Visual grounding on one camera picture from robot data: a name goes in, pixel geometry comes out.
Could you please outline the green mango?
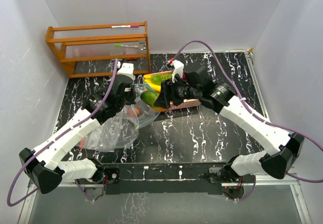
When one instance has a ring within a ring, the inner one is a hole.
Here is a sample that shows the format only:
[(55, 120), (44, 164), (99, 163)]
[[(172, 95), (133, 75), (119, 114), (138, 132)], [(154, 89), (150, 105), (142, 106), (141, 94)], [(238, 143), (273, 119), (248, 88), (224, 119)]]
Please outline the green mango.
[(140, 99), (148, 105), (154, 105), (158, 97), (159, 97), (159, 93), (154, 90), (146, 90), (142, 92), (140, 95)]

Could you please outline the red apple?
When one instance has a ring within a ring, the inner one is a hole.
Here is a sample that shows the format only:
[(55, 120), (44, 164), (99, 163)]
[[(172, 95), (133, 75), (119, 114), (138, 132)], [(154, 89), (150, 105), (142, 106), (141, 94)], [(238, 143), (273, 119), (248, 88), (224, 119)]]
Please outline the red apple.
[(130, 117), (138, 117), (138, 116), (140, 116), (141, 115), (141, 111), (140, 111), (140, 109), (138, 108), (138, 107), (136, 107), (136, 106), (134, 106), (134, 107), (129, 107), (128, 108), (128, 110), (127, 110), (127, 112), (128, 112), (128, 115), (130, 116)]

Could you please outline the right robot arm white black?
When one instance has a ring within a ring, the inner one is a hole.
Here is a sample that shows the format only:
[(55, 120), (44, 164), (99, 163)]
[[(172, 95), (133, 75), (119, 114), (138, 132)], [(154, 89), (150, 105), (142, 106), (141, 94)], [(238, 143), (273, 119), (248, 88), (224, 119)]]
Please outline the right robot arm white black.
[(243, 105), (235, 90), (227, 83), (214, 83), (207, 72), (187, 73), (186, 80), (176, 75), (161, 82), (154, 106), (170, 108), (185, 99), (197, 99), (206, 108), (229, 119), (248, 133), (263, 151), (232, 157), (216, 176), (236, 182), (244, 175), (268, 174), (283, 179), (300, 154), (304, 137), (266, 124), (256, 111)]

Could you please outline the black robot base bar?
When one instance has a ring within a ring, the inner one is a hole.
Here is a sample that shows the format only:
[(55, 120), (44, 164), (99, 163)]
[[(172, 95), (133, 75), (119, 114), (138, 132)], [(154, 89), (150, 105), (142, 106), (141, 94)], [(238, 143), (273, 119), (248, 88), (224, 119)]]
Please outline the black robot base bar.
[(207, 193), (221, 195), (228, 187), (253, 184), (254, 176), (247, 175), (241, 184), (218, 179), (216, 173), (223, 163), (105, 163), (102, 179), (91, 183), (81, 180), (86, 188), (102, 188), (106, 195), (128, 193)]

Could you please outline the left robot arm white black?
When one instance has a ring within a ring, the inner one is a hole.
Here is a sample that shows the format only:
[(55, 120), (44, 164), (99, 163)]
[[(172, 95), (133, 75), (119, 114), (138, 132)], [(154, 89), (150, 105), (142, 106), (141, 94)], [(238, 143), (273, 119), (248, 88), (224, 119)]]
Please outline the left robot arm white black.
[(46, 142), (34, 149), (24, 148), (20, 154), (24, 172), (42, 194), (53, 191), (61, 182), (87, 179), (99, 183), (104, 167), (95, 159), (63, 161), (63, 157), (83, 137), (113, 118), (125, 105), (135, 100), (132, 73), (117, 73), (111, 81), (107, 98), (103, 91), (91, 95), (76, 114)]

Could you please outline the blue zipper clear bag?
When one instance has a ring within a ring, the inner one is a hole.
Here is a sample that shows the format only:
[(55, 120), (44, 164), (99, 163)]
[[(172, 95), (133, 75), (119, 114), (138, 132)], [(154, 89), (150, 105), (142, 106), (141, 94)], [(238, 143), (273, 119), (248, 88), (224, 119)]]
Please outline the blue zipper clear bag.
[(123, 109), (125, 118), (134, 124), (136, 130), (151, 124), (160, 114), (140, 98), (141, 93), (153, 89), (147, 83), (135, 84), (135, 104), (126, 105)]

